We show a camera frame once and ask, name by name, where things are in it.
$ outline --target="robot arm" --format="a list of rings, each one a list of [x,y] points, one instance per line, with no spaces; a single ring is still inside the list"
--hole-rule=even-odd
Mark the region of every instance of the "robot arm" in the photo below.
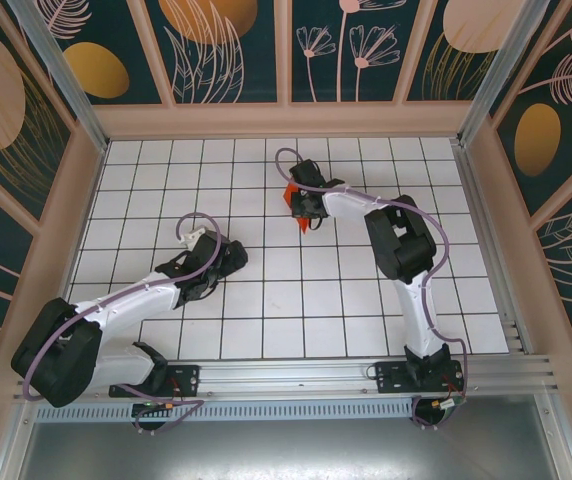
[[[344,184],[338,179],[326,182],[312,160],[298,163],[290,173],[297,183],[311,187]],[[396,202],[416,207],[408,195],[402,195]],[[399,296],[406,326],[407,369],[418,385],[431,375],[436,365],[450,360],[448,346],[431,329],[422,305],[422,282],[433,268],[436,246],[420,215],[339,188],[326,193],[301,190],[293,193],[291,209],[296,218],[338,217],[365,224],[375,262],[393,281]],[[428,311],[434,319],[430,279],[426,290]]]
[[[219,280],[248,261],[240,242],[222,237],[215,261],[200,276],[148,287],[158,280],[181,278],[197,271],[214,254],[217,237],[214,232],[201,228],[189,234],[185,244],[187,250],[158,265],[127,289],[75,305],[61,298],[48,302],[15,352],[12,368],[24,377],[37,352],[56,329],[89,307],[99,306],[97,311],[72,325],[48,349],[31,386],[55,407],[69,404],[88,389],[112,384],[136,385],[141,387],[140,391],[149,393],[157,391],[167,380],[164,357],[143,342],[126,342],[116,338],[117,335],[147,318],[205,298]],[[142,288],[126,294],[126,290],[137,285]],[[113,299],[110,305],[101,308],[110,299]]]

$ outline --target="wire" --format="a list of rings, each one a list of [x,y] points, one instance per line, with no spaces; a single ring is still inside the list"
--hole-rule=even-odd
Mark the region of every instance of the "wire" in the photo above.
[[[97,305],[93,305],[92,307],[87,308],[86,310],[78,313],[74,317],[65,321],[57,330],[55,330],[55,332],[46,340],[46,342],[44,342],[44,345],[42,345],[42,348],[37,352],[37,355],[35,355],[35,359],[33,360],[33,362],[28,367],[28,371],[26,372],[26,375],[24,376],[24,384],[22,385],[22,394],[26,400],[28,400],[29,402],[36,402],[36,401],[44,398],[41,395],[32,395],[30,393],[30,382],[33,379],[33,375],[35,374],[35,370],[37,370],[37,366],[39,365],[39,363],[44,358],[44,355],[46,355],[46,352],[48,351],[48,349],[72,325],[79,322],[80,320],[82,320],[83,318],[85,318],[88,315],[91,315],[95,312],[101,311],[104,308],[107,308],[112,303],[114,303],[117,300],[120,300],[120,299],[122,299],[128,295],[131,295],[132,293],[140,292],[142,290],[148,290],[150,288],[154,288],[154,287],[157,287],[160,285],[174,284],[174,283],[177,283],[179,281],[190,280],[191,278],[195,278],[195,277],[201,275],[202,273],[204,273],[213,264],[213,262],[215,262],[215,260],[217,259],[217,255],[219,254],[219,250],[222,246],[222,234],[221,234],[221,230],[219,228],[219,225],[217,225],[217,222],[215,221],[215,219],[212,218],[210,215],[207,215],[205,213],[200,213],[200,212],[193,212],[193,213],[189,213],[189,214],[186,214],[183,217],[181,217],[179,219],[179,221],[177,222],[177,226],[175,227],[175,233],[177,235],[177,238],[178,239],[180,238],[179,229],[180,229],[182,223],[185,220],[187,220],[188,218],[194,218],[194,217],[200,217],[200,218],[204,218],[204,219],[208,220],[213,225],[213,227],[215,228],[215,232],[217,234],[217,243],[215,245],[215,250],[214,250],[213,254],[211,255],[211,257],[208,259],[208,261],[204,265],[202,265],[200,268],[195,270],[194,272],[189,273],[187,275],[183,275],[181,277],[155,280],[154,282],[150,282],[148,284],[133,285],[132,287],[127,288],[127,289],[123,290],[122,292],[115,294],[112,297],[109,297],[109,298],[106,298],[106,299],[100,301]],[[146,399],[151,400],[153,402],[170,403],[170,404],[175,405],[175,406],[194,405],[193,408],[189,409],[184,415],[182,415],[177,420],[173,420],[172,422],[164,424],[164,426],[160,427],[157,430],[158,432],[168,430],[168,428],[172,428],[172,426],[179,424],[187,416],[191,415],[195,410],[197,410],[199,407],[201,407],[204,404],[203,400],[179,400],[179,401],[174,400],[174,399],[166,400],[163,398],[154,397],[152,395],[147,395],[145,393],[142,393],[138,390],[135,390],[134,388],[132,388],[129,385],[119,384],[118,386],[122,390],[126,390],[127,392],[131,393],[132,395],[135,395],[135,396],[138,396],[141,398],[146,398]]]
[[[354,190],[353,188],[351,188],[347,185],[337,186],[337,187],[333,187],[333,188],[319,188],[319,187],[309,187],[308,185],[302,185],[300,183],[297,183],[297,182],[295,182],[295,180],[293,180],[291,177],[289,177],[286,174],[286,172],[284,172],[283,168],[279,164],[279,157],[284,152],[289,152],[289,153],[295,154],[297,156],[298,163],[299,163],[299,161],[303,161],[303,158],[297,150],[295,150],[293,148],[289,148],[289,147],[282,147],[279,150],[277,150],[277,152],[275,152],[275,166],[277,167],[277,171],[288,183],[299,188],[300,190],[305,190],[308,192],[315,192],[315,193],[328,193],[328,192],[352,193],[355,196],[361,197],[362,199],[368,200],[368,201],[373,202],[373,203],[378,203],[378,204],[382,204],[382,205],[391,205],[391,206],[394,206],[397,208],[402,208],[404,210],[408,210],[410,212],[416,213],[416,214],[420,215],[421,217],[423,217],[424,219],[426,219],[429,223],[431,223],[437,229],[437,231],[439,232],[439,235],[444,240],[444,256],[439,260],[439,262],[437,262],[437,264],[432,268],[432,270],[430,270],[428,272],[428,274],[422,280],[422,284],[421,284],[422,309],[424,311],[424,315],[426,316],[426,320],[428,322],[428,326],[429,326],[430,330],[435,334],[435,336],[437,338],[439,338],[440,340],[447,342],[447,343],[459,343],[462,346],[463,360],[464,360],[463,361],[463,364],[464,364],[463,365],[464,385],[462,388],[462,396],[465,395],[466,388],[468,386],[468,351],[466,349],[466,342],[464,342],[464,340],[461,338],[449,338],[449,337],[442,335],[439,332],[439,330],[437,330],[437,326],[435,325],[435,321],[432,318],[432,316],[430,314],[430,310],[428,308],[428,298],[427,298],[428,281],[446,264],[446,262],[448,261],[448,257],[450,255],[450,242],[448,241],[448,236],[446,235],[446,232],[444,231],[441,224],[435,218],[433,218],[431,215],[424,212],[423,210],[420,210],[417,207],[414,207],[412,205],[408,205],[408,204],[402,203],[402,202],[396,202],[395,200],[384,200],[381,197],[374,197],[374,196],[369,195],[367,193],[360,192],[358,190]],[[417,417],[415,414],[415,410],[417,408],[417,403],[419,402],[419,399],[421,397],[416,397],[416,398],[418,398],[418,400],[417,400],[417,402],[413,402],[412,420],[416,424],[421,424],[422,422],[427,424],[427,422],[425,422],[421,418]]]

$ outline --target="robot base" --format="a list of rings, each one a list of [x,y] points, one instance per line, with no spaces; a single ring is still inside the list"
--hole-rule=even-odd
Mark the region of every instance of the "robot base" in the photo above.
[[[152,388],[147,382],[141,385],[131,385],[138,392],[154,397],[196,397],[199,385],[199,365],[168,365],[165,369],[165,379],[163,383]],[[136,397],[117,385],[111,385],[108,390],[111,398],[132,398]]]
[[[459,390],[464,388],[462,366],[457,360],[442,362],[420,385],[408,373],[406,361],[377,362],[374,368],[379,393],[448,393],[448,382]]]

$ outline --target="tile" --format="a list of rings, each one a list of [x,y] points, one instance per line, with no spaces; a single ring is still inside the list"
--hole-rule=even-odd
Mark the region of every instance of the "tile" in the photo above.
[[[342,297],[338,281],[304,282],[304,316],[341,316]]]
[[[299,246],[299,224],[291,217],[268,217],[265,222],[267,247]]]
[[[282,168],[284,173],[290,176],[289,169],[296,165],[295,160],[291,160],[293,155],[289,152],[285,152],[282,157],[283,160],[280,160],[279,166]],[[288,181],[282,177],[275,166],[275,163],[269,160],[266,162],[266,187],[273,188],[279,187],[282,189],[286,189]]]
[[[180,360],[217,360],[222,336],[221,320],[184,320]]]
[[[356,138],[329,138],[328,146],[332,161],[359,161],[362,158],[359,153],[359,142]]]
[[[158,225],[159,220],[156,218],[126,220],[119,248],[150,248],[152,250],[155,247]]]
[[[433,257],[433,263],[437,265],[437,262],[441,260],[444,256],[444,245],[437,245],[435,256]],[[450,262],[447,260],[442,268],[437,270],[435,278],[452,277],[453,272],[450,268]]]
[[[462,187],[433,187],[439,213],[468,213]]]
[[[499,315],[464,315],[472,353],[508,353]]]
[[[230,188],[233,164],[202,164],[199,188]]]
[[[135,168],[135,165],[107,165],[99,189],[130,190],[133,186]]]
[[[231,218],[228,238],[231,241],[239,240],[244,247],[262,247],[264,245],[264,219],[262,217]]]
[[[377,280],[342,280],[344,315],[381,315]]]
[[[301,318],[267,318],[264,321],[264,358],[301,358],[304,332]]]
[[[466,343],[466,351],[470,353],[466,327],[464,326],[464,319],[461,315],[437,315],[437,330],[446,338],[464,340]],[[448,348],[451,353],[463,353],[462,344],[459,342],[448,342]]]
[[[441,221],[440,217],[438,217],[437,215],[431,215],[431,218],[433,218],[434,220],[437,220],[437,223],[439,223],[443,229],[444,224]],[[435,228],[435,226],[432,223],[430,223],[428,220],[426,220],[426,226],[428,227],[428,231],[430,232],[431,236],[433,237],[433,240],[435,241],[435,243],[437,245],[443,245],[444,239],[443,239],[441,233],[439,233],[439,231]]]
[[[343,318],[306,318],[304,334],[307,358],[346,356]]]
[[[184,318],[222,318],[224,312],[224,290],[224,285],[219,284],[208,298],[188,302],[184,307]]]
[[[108,295],[109,284],[107,283],[82,283],[73,284],[68,301],[70,303],[95,300]]]
[[[339,279],[337,248],[336,247],[302,248],[302,267],[303,267],[304,280]]]
[[[110,142],[110,150],[106,163],[135,165],[139,157],[140,141],[116,141]]]
[[[343,180],[351,187],[364,186],[364,170],[362,168],[362,162],[331,162],[331,168],[333,178]]]
[[[233,161],[235,140],[204,140],[203,163],[221,163]]]
[[[337,218],[337,241],[339,245],[370,245],[366,222]]]
[[[116,250],[82,251],[75,283],[110,283],[116,256]]]
[[[247,247],[244,245],[248,254],[248,263],[240,270],[226,277],[227,282],[240,281],[261,281],[264,277],[264,249],[256,247]]]
[[[166,190],[162,202],[162,217],[180,217],[195,211],[197,190]]]
[[[132,283],[146,278],[150,274],[152,260],[152,250],[120,250],[112,281]]]
[[[487,275],[479,245],[451,245],[450,263],[456,277],[485,277]]]
[[[477,234],[470,215],[440,215],[439,221],[448,235],[449,242],[477,243]]]
[[[275,154],[277,150],[283,147],[288,147],[297,150],[297,140],[294,138],[269,138],[266,140],[266,163],[270,164],[275,162]],[[284,152],[279,157],[281,162],[295,163],[296,156],[290,152]]]
[[[426,162],[432,185],[461,185],[457,164],[448,161]]]
[[[339,247],[339,272],[342,279],[377,278],[371,247]]]
[[[176,360],[181,331],[181,320],[146,320],[142,322],[140,338],[161,353],[166,360]]]
[[[395,200],[399,197],[399,187],[365,187],[364,190],[366,193],[384,200]]]
[[[450,146],[448,138],[428,138],[422,137],[422,148],[426,160],[452,160],[453,147]]]
[[[134,190],[130,194],[126,216],[129,218],[159,218],[163,197],[163,190]]]
[[[170,163],[200,163],[203,148],[203,140],[175,140]]]
[[[84,241],[85,249],[114,249],[119,246],[123,220],[91,220]]]
[[[235,140],[235,162],[265,162],[266,140],[249,138]]]
[[[495,297],[487,278],[456,278],[463,313],[494,313]]]
[[[224,292],[224,318],[261,318],[261,282],[230,282]]]
[[[359,150],[362,154],[362,160],[393,159],[390,151],[390,142],[387,138],[360,138]]]
[[[349,357],[388,355],[382,317],[346,319],[346,347]]]
[[[426,162],[399,162],[395,164],[395,169],[401,187],[430,185]]]
[[[264,190],[259,188],[233,190],[230,215],[232,217],[263,217]]]
[[[233,188],[263,188],[264,167],[263,163],[235,163],[233,166]]]
[[[424,153],[419,138],[390,138],[395,160],[423,160]]]
[[[393,164],[393,162],[364,162],[363,166],[366,185],[369,187],[390,187],[397,185],[395,164]]]
[[[168,163],[172,146],[172,140],[144,140],[139,163]]]
[[[163,190],[168,165],[137,165],[133,190]]]
[[[307,230],[301,235],[301,242],[304,247],[337,245],[335,219],[326,218],[317,230]]]
[[[230,213],[230,190],[199,190],[197,193],[197,211],[212,217],[228,217]]]
[[[267,188],[266,189],[266,215],[288,215],[290,216],[290,207],[284,200],[284,188]]]
[[[430,187],[400,187],[402,195],[408,195],[417,204],[420,210],[426,213],[437,213],[433,189]]]
[[[306,160],[315,162],[328,161],[328,139],[326,138],[298,138],[297,151]]]
[[[264,317],[301,317],[301,282],[264,283]]]
[[[455,282],[451,278],[434,278],[432,280],[433,301],[435,312],[461,313]]]
[[[196,163],[170,165],[168,167],[166,188],[197,188],[199,167]]]
[[[91,218],[124,218],[130,193],[98,192]]]
[[[261,358],[262,321],[224,320],[222,358]]]
[[[264,252],[266,280],[300,280],[301,258],[299,248],[267,248]]]
[[[406,324],[404,323],[404,317],[386,317],[384,321],[389,354],[391,356],[405,355]]]
[[[393,280],[387,278],[380,280],[379,291],[381,292],[384,315],[403,315],[402,304],[399,302],[399,295],[397,295]]]

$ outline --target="white tiled floor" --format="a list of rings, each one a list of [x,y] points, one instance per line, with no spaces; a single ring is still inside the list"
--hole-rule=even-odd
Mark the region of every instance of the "white tiled floor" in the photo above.
[[[329,219],[300,234],[272,163],[283,146],[320,162],[327,177],[387,198],[401,191],[438,216],[453,244],[449,263],[433,281],[438,325],[445,335],[464,338],[473,354],[508,351],[450,142],[443,138],[113,142],[70,301],[122,288],[177,255],[177,218],[197,209],[243,243],[248,265],[207,300],[123,335],[141,338],[169,359],[402,355],[399,300],[377,270],[365,226]],[[288,167],[293,157],[284,160]]]

